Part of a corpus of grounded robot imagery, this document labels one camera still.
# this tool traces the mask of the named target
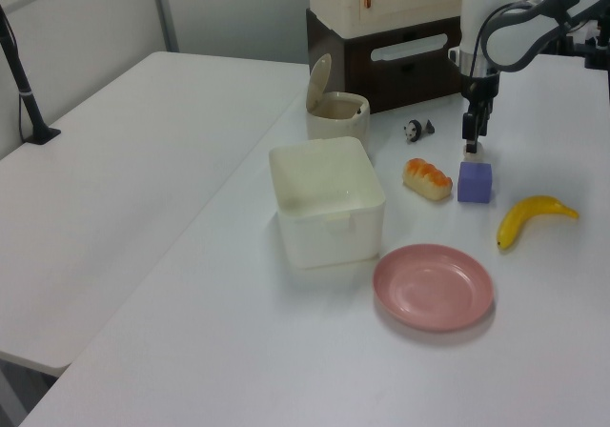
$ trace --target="yellow banana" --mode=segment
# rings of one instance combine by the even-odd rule
[[[514,242],[523,224],[538,214],[564,214],[575,219],[579,214],[553,196],[535,195],[521,200],[504,216],[498,227],[498,247],[508,249]]]

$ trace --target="white wall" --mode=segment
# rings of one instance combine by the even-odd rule
[[[47,124],[151,52],[165,50],[154,0],[36,0],[8,18]],[[0,158],[20,144],[17,95],[0,54]],[[27,134],[26,115],[24,122]]]
[[[309,0],[164,0],[181,52],[307,63]]]

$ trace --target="bread roll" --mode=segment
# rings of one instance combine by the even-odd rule
[[[412,158],[406,163],[402,182],[408,188],[434,201],[449,196],[454,186],[450,177],[421,158]]]

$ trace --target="blue block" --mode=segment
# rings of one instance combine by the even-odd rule
[[[461,162],[457,181],[457,201],[489,203],[492,197],[492,166],[489,163]]]

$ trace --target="white desk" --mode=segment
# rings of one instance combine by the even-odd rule
[[[60,375],[307,77],[156,53],[0,161],[0,358]]]
[[[374,302],[376,260],[309,272],[287,264],[267,155],[305,139],[303,109],[296,100],[274,124],[23,427],[607,426],[605,73],[539,57],[502,76],[482,140],[490,205],[433,204],[401,185],[414,156],[457,181],[461,98],[373,117],[383,253],[448,244],[494,280],[495,309],[451,334],[388,317]],[[412,117],[437,132],[408,146]],[[537,218],[499,254],[497,224],[534,193],[559,196],[580,220]]]

